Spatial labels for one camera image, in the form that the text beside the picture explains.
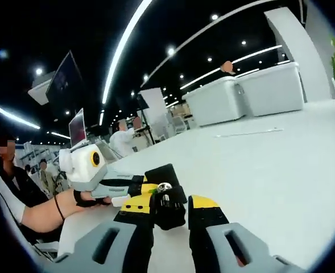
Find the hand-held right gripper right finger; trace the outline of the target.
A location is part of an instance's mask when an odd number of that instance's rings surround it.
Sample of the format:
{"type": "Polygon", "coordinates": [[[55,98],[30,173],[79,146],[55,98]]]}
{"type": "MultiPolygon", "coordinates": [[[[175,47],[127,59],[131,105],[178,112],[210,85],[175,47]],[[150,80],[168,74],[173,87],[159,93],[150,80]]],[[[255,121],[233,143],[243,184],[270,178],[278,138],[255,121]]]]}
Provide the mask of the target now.
{"type": "Polygon", "coordinates": [[[196,272],[303,272],[239,223],[230,223],[213,200],[188,198],[189,247],[196,272]]]}

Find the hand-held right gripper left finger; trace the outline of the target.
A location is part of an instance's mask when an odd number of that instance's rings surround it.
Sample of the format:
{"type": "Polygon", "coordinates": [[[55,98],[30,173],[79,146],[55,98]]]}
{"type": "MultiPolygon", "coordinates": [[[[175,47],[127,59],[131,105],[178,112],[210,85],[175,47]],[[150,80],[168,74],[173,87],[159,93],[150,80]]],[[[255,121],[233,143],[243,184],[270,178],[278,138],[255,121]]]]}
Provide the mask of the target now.
{"type": "Polygon", "coordinates": [[[125,203],[113,221],[81,237],[73,253],[43,266],[43,272],[147,272],[154,245],[150,195],[125,203]]]}

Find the person's left hand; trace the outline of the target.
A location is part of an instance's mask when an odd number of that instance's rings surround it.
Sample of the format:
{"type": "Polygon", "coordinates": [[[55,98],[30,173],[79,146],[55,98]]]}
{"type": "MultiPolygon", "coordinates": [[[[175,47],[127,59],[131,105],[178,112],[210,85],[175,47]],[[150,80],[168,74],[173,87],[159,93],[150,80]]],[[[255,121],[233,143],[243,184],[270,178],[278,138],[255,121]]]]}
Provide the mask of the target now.
{"type": "Polygon", "coordinates": [[[97,199],[84,199],[82,197],[82,193],[86,193],[86,192],[80,192],[77,190],[73,190],[73,196],[76,202],[76,205],[82,208],[89,208],[92,206],[96,206],[96,205],[104,205],[104,206],[109,206],[111,205],[111,200],[109,200],[107,197],[105,198],[97,198],[97,199]]]}

